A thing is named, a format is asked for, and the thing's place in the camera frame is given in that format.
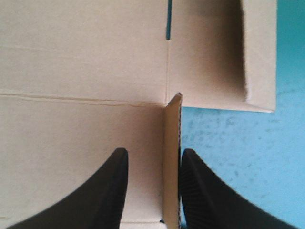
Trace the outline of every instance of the corrugated cardboard edge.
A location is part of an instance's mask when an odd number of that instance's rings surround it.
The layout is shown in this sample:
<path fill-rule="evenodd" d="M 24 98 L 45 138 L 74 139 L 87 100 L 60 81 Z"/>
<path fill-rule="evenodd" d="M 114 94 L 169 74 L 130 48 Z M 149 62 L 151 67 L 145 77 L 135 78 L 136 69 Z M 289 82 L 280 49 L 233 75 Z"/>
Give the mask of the corrugated cardboard edge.
<path fill-rule="evenodd" d="M 277 0 L 243 0 L 242 7 L 246 102 L 274 111 Z"/>
<path fill-rule="evenodd" d="M 178 170 L 182 95 L 169 102 L 163 112 L 163 219 L 168 229 L 180 228 Z"/>

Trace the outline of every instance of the blue floor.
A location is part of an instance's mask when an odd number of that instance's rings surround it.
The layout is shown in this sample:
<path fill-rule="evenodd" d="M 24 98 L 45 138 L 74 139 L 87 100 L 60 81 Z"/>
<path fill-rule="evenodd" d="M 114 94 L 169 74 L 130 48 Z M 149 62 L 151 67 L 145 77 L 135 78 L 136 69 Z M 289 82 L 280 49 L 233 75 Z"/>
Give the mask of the blue floor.
<path fill-rule="evenodd" d="M 239 194 L 305 229 L 305 0 L 278 1 L 277 39 L 276 112 L 184 107 L 182 151 L 193 148 Z"/>

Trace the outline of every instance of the cardboard box flap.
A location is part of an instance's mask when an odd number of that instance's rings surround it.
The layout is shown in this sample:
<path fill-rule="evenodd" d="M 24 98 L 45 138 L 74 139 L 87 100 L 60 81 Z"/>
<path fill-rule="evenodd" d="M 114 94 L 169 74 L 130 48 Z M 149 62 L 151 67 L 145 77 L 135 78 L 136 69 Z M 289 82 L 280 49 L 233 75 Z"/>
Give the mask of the cardboard box flap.
<path fill-rule="evenodd" d="M 276 0 L 244 0 L 247 103 L 275 110 Z"/>
<path fill-rule="evenodd" d="M 275 0 L 173 0 L 168 100 L 181 92 L 184 106 L 273 111 L 275 12 Z"/>
<path fill-rule="evenodd" d="M 163 113 L 163 219 L 168 229 L 179 228 L 180 119 L 182 95 L 177 94 Z"/>
<path fill-rule="evenodd" d="M 117 147 L 129 153 L 122 222 L 159 223 L 163 109 L 0 96 L 0 228 L 66 197 Z"/>
<path fill-rule="evenodd" d="M 0 94 L 166 104 L 167 1 L 3 1 Z"/>

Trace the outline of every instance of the blue surface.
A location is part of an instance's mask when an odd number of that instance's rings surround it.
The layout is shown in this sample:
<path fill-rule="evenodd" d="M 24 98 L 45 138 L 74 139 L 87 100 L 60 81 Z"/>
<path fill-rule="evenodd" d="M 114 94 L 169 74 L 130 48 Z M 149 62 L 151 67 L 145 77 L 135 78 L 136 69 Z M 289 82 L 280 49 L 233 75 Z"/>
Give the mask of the blue surface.
<path fill-rule="evenodd" d="M 276 112 L 184 107 L 182 151 L 193 148 L 239 194 L 305 229 L 305 0 L 278 1 L 277 39 Z"/>

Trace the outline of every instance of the cardboard box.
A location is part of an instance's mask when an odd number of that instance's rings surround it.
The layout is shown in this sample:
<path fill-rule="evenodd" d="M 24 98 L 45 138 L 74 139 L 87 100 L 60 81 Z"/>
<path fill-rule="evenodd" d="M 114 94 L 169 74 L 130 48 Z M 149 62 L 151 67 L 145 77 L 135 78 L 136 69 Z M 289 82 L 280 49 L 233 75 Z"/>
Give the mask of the cardboard box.
<path fill-rule="evenodd" d="M 177 93 L 184 106 L 275 109 L 276 0 L 173 0 L 169 41 L 167 5 L 2 1 L 0 228 L 61 200 L 125 147 L 121 228 L 164 219 L 176 229 Z"/>

